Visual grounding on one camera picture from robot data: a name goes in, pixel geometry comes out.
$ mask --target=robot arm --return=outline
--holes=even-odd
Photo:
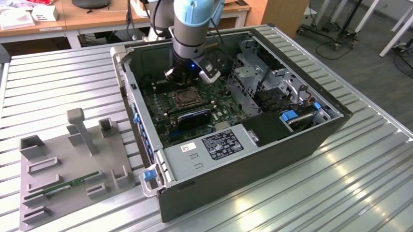
[[[212,83],[220,76],[219,67],[204,54],[207,30],[216,25],[222,16],[224,0],[148,0],[153,12],[153,29],[169,30],[173,43],[172,67],[165,78],[179,84],[188,84],[199,76]]]

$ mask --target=gray post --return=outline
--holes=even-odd
[[[81,135],[81,138],[84,140],[85,146],[89,149],[89,152],[92,155],[97,154],[97,148],[93,144],[91,135],[88,133],[88,130],[84,127],[83,121],[84,121],[84,113],[81,108],[76,108],[66,111],[66,121],[76,125],[79,133]]]

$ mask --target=blue tab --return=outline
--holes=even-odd
[[[283,119],[284,121],[288,121],[288,120],[291,120],[291,119],[294,119],[294,118],[296,118],[296,117],[298,117],[298,114],[295,113],[294,110],[290,110],[290,111],[287,111],[287,112],[283,112],[283,114],[282,114],[282,119]]]
[[[149,181],[152,179],[155,179],[157,176],[156,171],[155,170],[148,170],[143,172],[143,179],[144,181]]]
[[[175,18],[188,27],[204,25],[214,14],[214,1],[211,0],[175,0]]]
[[[137,113],[135,113],[133,123],[137,123],[137,122],[140,122],[140,119],[139,119],[139,114],[137,114]]]
[[[314,103],[314,107],[315,107],[316,110],[319,110],[320,109],[320,104],[318,102]]]

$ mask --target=green circuit board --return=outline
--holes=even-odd
[[[246,119],[246,114],[226,89],[226,80],[205,84],[197,80],[195,85],[169,92],[156,93],[153,84],[143,90],[143,98],[155,129],[164,147],[215,132],[215,125],[227,122],[235,125]],[[184,114],[211,110],[207,124],[187,130],[176,129],[176,118]]]

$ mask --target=blue latch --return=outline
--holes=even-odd
[[[152,179],[155,179],[157,176],[156,171],[155,170],[148,170],[143,172],[143,179],[144,181],[149,181]]]
[[[139,114],[137,114],[137,113],[135,113],[133,123],[137,123],[137,122],[140,122],[140,119],[139,119]]]
[[[283,114],[282,114],[282,119],[284,121],[291,120],[291,119],[294,119],[296,117],[298,117],[298,114],[295,113],[294,110],[288,110],[287,112],[283,112]]]
[[[320,104],[318,102],[314,103],[314,107],[315,107],[316,110],[319,110],[320,109]]]

